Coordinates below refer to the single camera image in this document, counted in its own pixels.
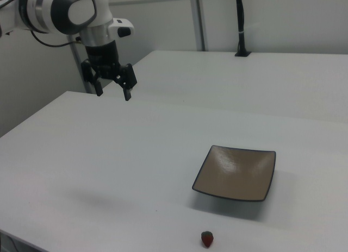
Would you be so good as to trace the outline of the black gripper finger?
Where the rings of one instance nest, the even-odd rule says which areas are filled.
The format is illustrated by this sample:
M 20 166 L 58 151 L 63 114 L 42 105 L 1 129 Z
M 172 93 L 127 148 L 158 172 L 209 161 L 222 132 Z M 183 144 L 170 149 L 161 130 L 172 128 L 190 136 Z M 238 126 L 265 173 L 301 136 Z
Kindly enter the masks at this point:
M 132 97 L 131 90 L 137 84 L 133 66 L 126 64 L 117 67 L 114 82 L 122 87 L 125 101 L 129 101 Z
M 81 63 L 82 76 L 85 82 L 90 83 L 94 86 L 97 96 L 101 96 L 103 94 L 102 85 L 100 83 L 98 74 L 93 74 L 92 66 L 88 59 L 84 60 Z

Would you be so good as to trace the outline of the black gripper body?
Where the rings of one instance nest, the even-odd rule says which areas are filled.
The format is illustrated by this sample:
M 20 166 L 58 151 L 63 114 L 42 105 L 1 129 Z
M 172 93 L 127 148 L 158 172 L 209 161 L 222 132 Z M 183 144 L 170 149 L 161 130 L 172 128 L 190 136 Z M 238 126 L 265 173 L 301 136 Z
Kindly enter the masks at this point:
M 92 69 L 103 79 L 114 80 L 116 68 L 120 66 L 115 41 L 102 46 L 85 47 Z

